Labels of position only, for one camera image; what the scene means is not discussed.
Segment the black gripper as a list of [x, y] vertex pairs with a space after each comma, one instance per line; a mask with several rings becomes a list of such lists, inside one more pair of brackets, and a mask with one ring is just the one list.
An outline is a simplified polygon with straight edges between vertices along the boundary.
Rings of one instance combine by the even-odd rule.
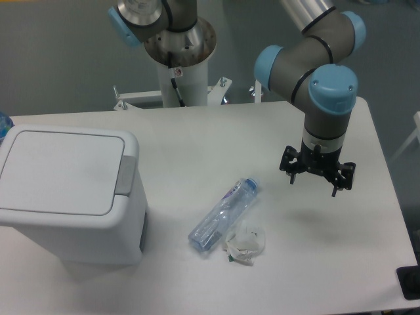
[[338, 191], [352, 189], [356, 170], [356, 164], [353, 162], [339, 164], [341, 150], [342, 148], [339, 148], [329, 153], [311, 150], [304, 142], [301, 143], [300, 152], [292, 146], [286, 146], [279, 170], [286, 172], [290, 177], [290, 184], [294, 184], [297, 174], [304, 172], [325, 178], [333, 177], [331, 196], [335, 197]]

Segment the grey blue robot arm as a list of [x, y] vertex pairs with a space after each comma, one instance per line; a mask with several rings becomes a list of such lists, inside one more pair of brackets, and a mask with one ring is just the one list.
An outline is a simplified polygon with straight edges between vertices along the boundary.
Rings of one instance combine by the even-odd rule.
[[[356, 166], [339, 156], [358, 94], [355, 73], [341, 64], [364, 42], [366, 27], [353, 12], [331, 1], [283, 1], [303, 35], [290, 49], [265, 48], [254, 65], [255, 79], [304, 114], [301, 147], [287, 146], [280, 169], [291, 179], [307, 172], [324, 177], [334, 191], [352, 188]], [[215, 31], [198, 16], [195, 1], [118, 1], [108, 16], [130, 46], [144, 45], [157, 64], [166, 107], [208, 105], [207, 61]]]

